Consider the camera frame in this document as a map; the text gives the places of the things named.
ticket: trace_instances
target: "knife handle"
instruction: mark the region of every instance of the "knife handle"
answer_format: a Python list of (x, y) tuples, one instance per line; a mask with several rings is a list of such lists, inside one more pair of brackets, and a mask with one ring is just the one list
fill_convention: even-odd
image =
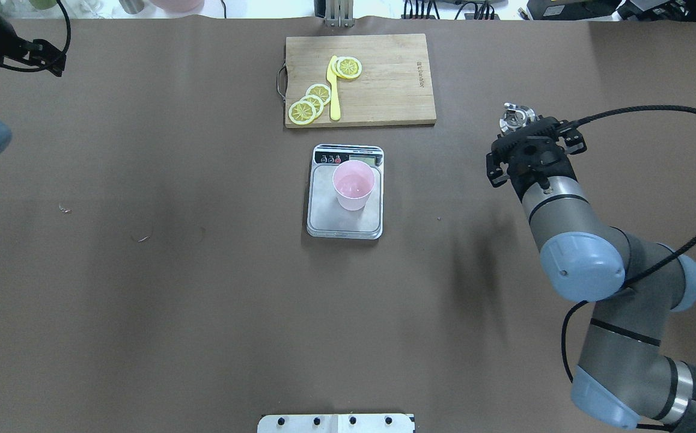
[(337, 95), (337, 80), (332, 85), (332, 99), (329, 101), (329, 118), (331, 120), (340, 120), (340, 97)]

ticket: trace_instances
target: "citrus slice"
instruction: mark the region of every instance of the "citrus slice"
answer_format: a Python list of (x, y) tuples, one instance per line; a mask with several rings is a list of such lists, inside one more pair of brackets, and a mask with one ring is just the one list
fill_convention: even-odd
[(316, 95), (306, 95), (302, 96), (301, 101), (308, 101), (313, 104), (313, 107), (316, 108), (316, 115), (313, 117), (313, 120), (317, 120), (317, 118), (321, 115), (321, 112), (324, 111), (324, 102), (321, 101), (321, 98)]
[(320, 82), (310, 86), (308, 90), (305, 91), (305, 94), (318, 96), (324, 104), (329, 104), (329, 100), (332, 99), (332, 90), (328, 85), (321, 84)]
[(295, 125), (307, 125), (316, 118), (316, 107), (308, 101), (297, 101), (290, 107), (290, 120)]
[(358, 78), (361, 75), (361, 69), (361, 61), (356, 57), (339, 57), (335, 61), (335, 73), (341, 78)]

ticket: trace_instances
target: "brown tabletop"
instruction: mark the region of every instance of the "brown tabletop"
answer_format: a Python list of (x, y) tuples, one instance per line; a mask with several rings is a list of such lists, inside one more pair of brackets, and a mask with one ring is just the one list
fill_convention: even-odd
[[(60, 21), (14, 24), (63, 43)], [(285, 37), (417, 32), (436, 126), (284, 128)], [(485, 178), (505, 101), (557, 118), (696, 106), (696, 24), (73, 22), (61, 79), (0, 70), (14, 135), (0, 432), (251, 432), (261, 414), (349, 411), (414, 413), (420, 433), (616, 431), (571, 403), (571, 303), (513, 190)], [(604, 222), (674, 247), (696, 233), (696, 116), (581, 132), (590, 150), (573, 164)], [(378, 241), (306, 233), (319, 143), (386, 152)], [(589, 315), (572, 320), (573, 362)], [(661, 350), (696, 364), (696, 306), (672, 315)]]

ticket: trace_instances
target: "kitchen scale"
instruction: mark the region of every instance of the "kitchen scale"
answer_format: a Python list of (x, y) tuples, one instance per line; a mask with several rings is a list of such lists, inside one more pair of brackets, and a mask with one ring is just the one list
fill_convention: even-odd
[[(357, 159), (375, 173), (367, 205), (345, 210), (337, 203), (332, 175), (341, 162)], [(377, 239), (383, 234), (383, 150), (377, 146), (320, 144), (310, 160), (307, 230), (317, 238)]]

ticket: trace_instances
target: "wooden cutting board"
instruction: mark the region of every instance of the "wooden cutting board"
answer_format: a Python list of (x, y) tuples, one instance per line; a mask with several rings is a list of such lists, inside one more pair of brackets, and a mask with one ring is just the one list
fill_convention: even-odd
[[(333, 55), (350, 55), (364, 70), (357, 79), (338, 79), (339, 121), (329, 118), (329, 106), (313, 123), (292, 123), (288, 110), (310, 85), (326, 81), (326, 66)], [(431, 70), (426, 36), (313, 36), (287, 38), (287, 128), (340, 126), (433, 125)]]

